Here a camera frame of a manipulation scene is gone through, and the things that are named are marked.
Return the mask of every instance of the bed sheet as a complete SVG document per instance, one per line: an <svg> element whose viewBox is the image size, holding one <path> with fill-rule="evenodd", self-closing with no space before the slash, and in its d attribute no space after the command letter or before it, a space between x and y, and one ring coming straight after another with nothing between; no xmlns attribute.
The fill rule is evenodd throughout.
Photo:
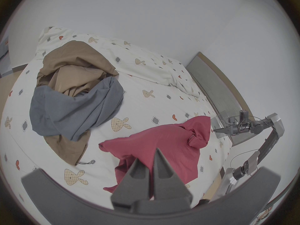
<svg viewBox="0 0 300 225"><path fill-rule="evenodd" d="M47 145L44 138L32 130L29 118L30 102L36 86L37 73L43 66L42 59L36 58L28 64L13 86L0 126L0 153L4 173L6 178L16 185L15 190L23 189L22 197L26 194L24 194L20 179L37 167L44 169L62 187L77 196L97 205L113 208L110 201L111 193L104 191L103 187L116 185L114 168L119 160L110 153L101 151L98 147L100 142L117 137L128 137L154 126L183 123L197 115L210 117L216 115L197 86L194 86L193 92L197 93L198 97L189 95L189 92L179 87L169 85L169 81L167 85L162 85L129 75L128 72L124 73L122 69L117 68L120 73L117 79L124 88L124 100L115 118L129 126L123 126L118 131L114 131L111 121L108 121L92 129L88 148L81 161L95 160L95 163L78 164L74 167L60 159ZM180 64L177 64L176 68L180 69L182 76L191 80L183 66L180 67ZM208 145L200 149L198 178L186 185L193 194L192 207L198 203L212 184L231 145L228 137L218 139L212 131ZM74 184L68 185L65 174L81 180L78 179Z"/></svg>

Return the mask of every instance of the wooden headboard frame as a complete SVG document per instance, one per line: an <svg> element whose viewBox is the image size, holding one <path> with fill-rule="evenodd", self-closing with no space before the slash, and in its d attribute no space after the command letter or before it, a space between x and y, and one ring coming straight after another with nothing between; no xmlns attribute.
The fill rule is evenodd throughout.
<svg viewBox="0 0 300 225"><path fill-rule="evenodd" d="M249 111L245 100L226 75L201 52L186 67L199 89L207 97L216 114L226 111L229 116L239 115L241 109ZM232 146L238 145L254 137L251 133L229 136Z"/></svg>

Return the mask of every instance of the bed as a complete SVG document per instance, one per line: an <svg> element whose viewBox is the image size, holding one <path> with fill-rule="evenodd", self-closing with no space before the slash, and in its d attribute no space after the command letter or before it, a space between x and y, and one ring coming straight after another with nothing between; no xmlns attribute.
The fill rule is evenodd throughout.
<svg viewBox="0 0 300 225"><path fill-rule="evenodd" d="M124 88L124 100L115 115L124 122L124 126L114 131L108 121L92 129L81 162L94 160L95 163L77 166L60 159L44 138L32 130L29 118L36 77L43 67L44 56L71 40L84 41L105 56L118 71L117 79ZM173 58L140 48L129 41L61 27L43 30L35 58L26 66L9 94L0 126L0 153L5 178L14 195L38 223L49 224L26 193L21 183L23 176L42 168L60 186L81 199L113 209L111 193L104 191L103 187L116 185L114 168L119 160L110 153L102 152L99 143L128 137L159 125L183 123L199 115L213 118L221 112L222 106L218 105L217 109L213 102L217 98L209 96L204 89L207 82L201 83L199 75L193 75L192 66L188 69ZM234 107L235 110L239 108L239 104ZM230 137L217 138L211 128L208 145L200 150L198 178L186 184L193 195L191 207L198 204L212 185L232 144L243 140L245 138L239 141ZM78 181L68 185L65 171L77 175Z"/></svg>

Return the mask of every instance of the red heart print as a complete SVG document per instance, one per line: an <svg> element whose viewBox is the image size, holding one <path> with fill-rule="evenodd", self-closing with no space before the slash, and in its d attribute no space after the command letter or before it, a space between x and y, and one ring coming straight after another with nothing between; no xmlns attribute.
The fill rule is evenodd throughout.
<svg viewBox="0 0 300 225"><path fill-rule="evenodd" d="M19 167L19 160L16 161L16 167L17 167L18 170L20 170L20 167Z"/></svg>

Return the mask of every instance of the wall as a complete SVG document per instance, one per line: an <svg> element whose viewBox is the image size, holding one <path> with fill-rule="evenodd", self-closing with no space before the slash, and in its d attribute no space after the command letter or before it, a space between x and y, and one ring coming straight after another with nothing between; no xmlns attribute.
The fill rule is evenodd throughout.
<svg viewBox="0 0 300 225"><path fill-rule="evenodd" d="M214 41L244 0L25 0L10 28L14 66L35 56L47 26L122 38L187 65Z"/></svg>
<svg viewBox="0 0 300 225"><path fill-rule="evenodd" d="M289 184L300 166L299 50L299 37L289 20L262 0L247 0L203 52L232 81L254 116L264 118L276 112L282 119L283 137L259 164L281 175L273 197ZM234 156L258 149L270 132L266 129L231 148L225 166L230 166ZM241 166L252 154L236 157L232 167Z"/></svg>

